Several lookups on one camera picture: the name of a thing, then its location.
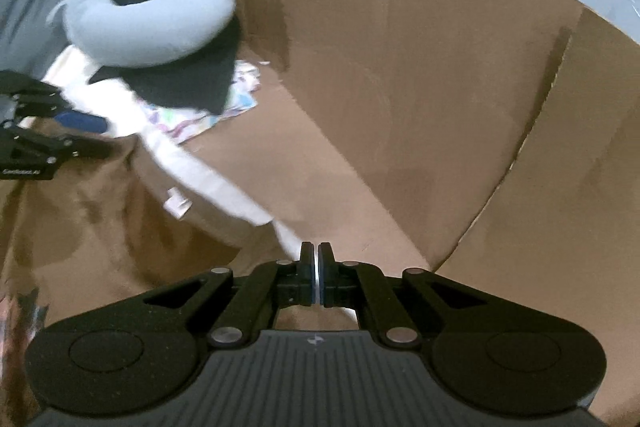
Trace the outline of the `cream bear print blanket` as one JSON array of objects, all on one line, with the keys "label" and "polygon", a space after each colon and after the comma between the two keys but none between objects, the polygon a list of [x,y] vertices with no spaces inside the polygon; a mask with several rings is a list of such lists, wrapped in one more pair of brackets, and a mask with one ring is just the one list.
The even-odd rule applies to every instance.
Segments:
[{"label": "cream bear print blanket", "polygon": [[71,160],[32,187],[32,278],[48,324],[219,265],[244,275],[297,259],[294,232],[154,128],[121,81],[91,86],[95,69],[68,46],[44,76],[114,127],[110,156]]}]

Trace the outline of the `blue-grey neck pillow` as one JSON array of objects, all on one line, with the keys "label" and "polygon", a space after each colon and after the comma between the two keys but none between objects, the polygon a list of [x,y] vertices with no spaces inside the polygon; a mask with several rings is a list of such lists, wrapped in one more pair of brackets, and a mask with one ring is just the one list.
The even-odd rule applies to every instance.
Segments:
[{"label": "blue-grey neck pillow", "polygon": [[141,68],[185,58],[230,27],[236,0],[62,0],[46,25],[102,66]]}]

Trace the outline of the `black cloth under neck pillow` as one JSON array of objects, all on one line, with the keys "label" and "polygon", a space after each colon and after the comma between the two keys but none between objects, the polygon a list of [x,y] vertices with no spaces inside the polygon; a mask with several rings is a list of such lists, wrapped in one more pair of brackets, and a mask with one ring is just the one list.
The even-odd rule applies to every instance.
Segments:
[{"label": "black cloth under neck pillow", "polygon": [[[133,4],[146,0],[115,0]],[[241,24],[232,17],[204,48],[163,65],[142,68],[103,66],[88,80],[93,84],[120,78],[142,100],[169,108],[194,108],[219,115],[224,110],[234,76]]]}]

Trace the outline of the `large cardboard box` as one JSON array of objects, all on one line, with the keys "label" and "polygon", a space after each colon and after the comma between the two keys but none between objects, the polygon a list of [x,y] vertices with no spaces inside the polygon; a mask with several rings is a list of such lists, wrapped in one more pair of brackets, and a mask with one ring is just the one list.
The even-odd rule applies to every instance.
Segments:
[{"label": "large cardboard box", "polygon": [[238,0],[282,105],[202,151],[337,254],[584,325],[639,421],[639,47],[577,0]]}]

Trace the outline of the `brown t-shirt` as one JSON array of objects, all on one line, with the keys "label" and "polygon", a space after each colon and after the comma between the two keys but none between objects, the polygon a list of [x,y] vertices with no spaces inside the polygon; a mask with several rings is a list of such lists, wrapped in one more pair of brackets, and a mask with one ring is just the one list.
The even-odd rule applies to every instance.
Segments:
[{"label": "brown t-shirt", "polygon": [[50,181],[1,185],[3,425],[38,411],[24,353],[44,325],[216,265],[245,274],[298,255],[298,237],[227,180],[201,193],[187,162],[170,172],[138,136],[111,148]]}]

